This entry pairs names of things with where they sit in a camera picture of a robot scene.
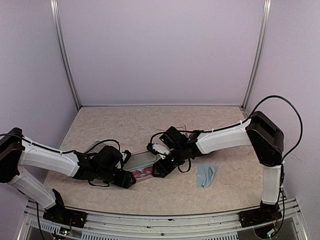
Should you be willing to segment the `red lens sunglasses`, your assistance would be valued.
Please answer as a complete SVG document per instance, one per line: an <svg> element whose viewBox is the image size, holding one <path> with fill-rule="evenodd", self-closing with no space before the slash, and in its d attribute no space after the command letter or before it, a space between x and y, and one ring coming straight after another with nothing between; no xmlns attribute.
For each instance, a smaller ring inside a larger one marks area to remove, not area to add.
<svg viewBox="0 0 320 240"><path fill-rule="evenodd" d="M132 173L136 180L142 180L145 178L152 177L153 167L145 167L134 170Z"/></svg>

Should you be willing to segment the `pink glasses case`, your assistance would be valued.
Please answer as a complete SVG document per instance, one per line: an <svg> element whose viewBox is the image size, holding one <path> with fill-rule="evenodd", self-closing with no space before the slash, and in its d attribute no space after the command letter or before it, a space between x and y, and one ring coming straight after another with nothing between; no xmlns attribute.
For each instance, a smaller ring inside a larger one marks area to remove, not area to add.
<svg viewBox="0 0 320 240"><path fill-rule="evenodd" d="M149 151L133 153L127 164L124 165L123 169L129 172L133 172L134 170L153 167L153 164L159 159L159 155L154 155ZM136 182L142 182L150 178L152 177L137 179Z"/></svg>

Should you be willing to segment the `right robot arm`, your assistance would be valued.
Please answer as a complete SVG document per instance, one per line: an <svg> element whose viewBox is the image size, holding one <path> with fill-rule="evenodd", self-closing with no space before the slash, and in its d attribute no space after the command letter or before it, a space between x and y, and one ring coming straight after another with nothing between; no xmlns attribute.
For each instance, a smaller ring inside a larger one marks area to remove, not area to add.
<svg viewBox="0 0 320 240"><path fill-rule="evenodd" d="M164 178L185 161L190 161L218 150L251 146L262 165L262 196L259 208L241 211L242 227L250 227L280 220L285 215L279 206L284 179L284 133L261 111L236 124L213 130L188 132L171 126L158 133L163 145L149 142L147 150L160 159L152 166L152 175Z"/></svg>

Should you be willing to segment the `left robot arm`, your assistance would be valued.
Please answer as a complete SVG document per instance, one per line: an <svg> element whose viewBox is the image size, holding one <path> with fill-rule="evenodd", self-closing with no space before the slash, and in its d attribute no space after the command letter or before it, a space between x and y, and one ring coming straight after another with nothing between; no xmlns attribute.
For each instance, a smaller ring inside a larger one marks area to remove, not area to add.
<svg viewBox="0 0 320 240"><path fill-rule="evenodd" d="M134 174L124 170L131 157L128 150L104 146L98 152L91 149L85 153L76 150L61 151L37 143L23 135L22 129L14 127L0 135L0 181L44 208L43 218L63 225L81 228L87 214L65 207L61 194L44 186L25 166L38 167L71 177L76 180L100 181L102 187L115 185L129 189L136 183Z"/></svg>

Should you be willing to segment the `grey glasses case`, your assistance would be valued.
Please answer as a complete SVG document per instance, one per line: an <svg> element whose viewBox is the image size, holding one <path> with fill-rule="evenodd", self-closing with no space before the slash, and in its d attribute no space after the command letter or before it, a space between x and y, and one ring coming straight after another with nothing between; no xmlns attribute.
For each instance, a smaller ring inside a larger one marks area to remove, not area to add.
<svg viewBox="0 0 320 240"><path fill-rule="evenodd" d="M87 150L85 150L84 153L85 154L98 153L105 146L106 146L105 141L96 141Z"/></svg>

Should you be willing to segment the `small blue cleaning cloth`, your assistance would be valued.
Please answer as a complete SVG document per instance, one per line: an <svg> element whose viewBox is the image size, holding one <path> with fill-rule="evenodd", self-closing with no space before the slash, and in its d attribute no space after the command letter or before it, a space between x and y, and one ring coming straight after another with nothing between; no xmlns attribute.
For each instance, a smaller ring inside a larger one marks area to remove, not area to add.
<svg viewBox="0 0 320 240"><path fill-rule="evenodd" d="M197 164L196 187L206 189L214 180L218 166L208 163Z"/></svg>

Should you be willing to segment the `clear pink glasses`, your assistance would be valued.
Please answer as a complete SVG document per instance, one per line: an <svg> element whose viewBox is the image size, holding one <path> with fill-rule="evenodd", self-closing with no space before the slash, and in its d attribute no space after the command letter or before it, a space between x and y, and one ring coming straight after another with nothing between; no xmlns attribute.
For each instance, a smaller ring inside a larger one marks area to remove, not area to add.
<svg viewBox="0 0 320 240"><path fill-rule="evenodd" d="M184 132L184 133L186 133L186 132L188 131L186 125L176 126L175 128L176 128L179 132Z"/></svg>

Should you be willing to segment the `front aluminium rail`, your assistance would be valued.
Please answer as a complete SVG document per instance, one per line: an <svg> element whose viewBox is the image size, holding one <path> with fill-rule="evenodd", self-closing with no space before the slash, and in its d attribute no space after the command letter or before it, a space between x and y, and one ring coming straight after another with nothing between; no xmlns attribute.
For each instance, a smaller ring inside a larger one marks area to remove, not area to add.
<svg viewBox="0 0 320 240"><path fill-rule="evenodd" d="M17 240L308 240L302 212L296 201L281 198L280 220L244 225L241 214L257 207L187 215L136 215L86 210L82 227L43 219L33 200L22 215Z"/></svg>

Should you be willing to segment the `right aluminium frame post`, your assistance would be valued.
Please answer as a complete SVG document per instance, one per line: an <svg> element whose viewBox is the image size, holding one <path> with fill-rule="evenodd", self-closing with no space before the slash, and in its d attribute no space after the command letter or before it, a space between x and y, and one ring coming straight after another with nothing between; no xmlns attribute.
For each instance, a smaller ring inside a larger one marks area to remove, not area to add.
<svg viewBox="0 0 320 240"><path fill-rule="evenodd" d="M249 82L246 88L244 99L241 104L241 108L243 111L246 111L248 108L249 101L253 93L254 85L257 79L257 74L259 71L259 66L262 59L262 55L263 55L265 39L268 31L271 7L272 7L271 0L265 0L263 2L263 11L262 11L261 24L260 24L259 34L258 34L258 42L255 50L252 69L249 76Z"/></svg>

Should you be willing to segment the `aluminium frame post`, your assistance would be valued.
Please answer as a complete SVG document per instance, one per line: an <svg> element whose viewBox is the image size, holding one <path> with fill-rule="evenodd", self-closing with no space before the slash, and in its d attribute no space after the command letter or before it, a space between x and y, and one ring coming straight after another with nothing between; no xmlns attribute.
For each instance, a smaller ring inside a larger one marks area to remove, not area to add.
<svg viewBox="0 0 320 240"><path fill-rule="evenodd" d="M53 19L54 28L55 28L59 53L60 53L63 69L66 76L66 81L71 93L71 97L72 97L75 109L78 112L81 109L82 104L81 104L81 101L76 89L76 85L73 79L73 75L72 75L72 71L71 71L71 67L68 59L67 49L65 46L63 29L62 29L61 18L59 13L59 4L57 0L50 0L49 2L50 2L51 15Z"/></svg>
<svg viewBox="0 0 320 240"><path fill-rule="evenodd" d="M248 108L249 101L253 93L254 85L257 79L257 74L259 71L259 66L262 59L262 55L263 55L265 39L268 31L271 7L272 7L271 0L265 0L263 2L263 11L262 11L261 24L260 24L259 34L258 34L258 42L255 50L252 69L249 76L249 82L246 88L244 99L241 104L241 108L243 111L246 111Z"/></svg>

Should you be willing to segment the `left aluminium frame post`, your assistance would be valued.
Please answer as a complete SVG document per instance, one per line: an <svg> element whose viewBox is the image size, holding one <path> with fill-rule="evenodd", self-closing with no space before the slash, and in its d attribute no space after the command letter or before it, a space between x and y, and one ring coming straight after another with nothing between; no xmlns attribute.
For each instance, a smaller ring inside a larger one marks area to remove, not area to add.
<svg viewBox="0 0 320 240"><path fill-rule="evenodd" d="M57 0L50 0L49 2L50 2L51 15L53 19L54 28L55 28L59 53L60 53L63 69L66 76L66 81L71 93L71 97L72 97L75 109L78 112L81 109L82 104L81 104L81 101L76 89L76 85L73 79L73 75L72 75L72 71L71 71L71 67L68 59L67 49L65 46L63 29L62 29L61 18L59 13L59 4Z"/></svg>

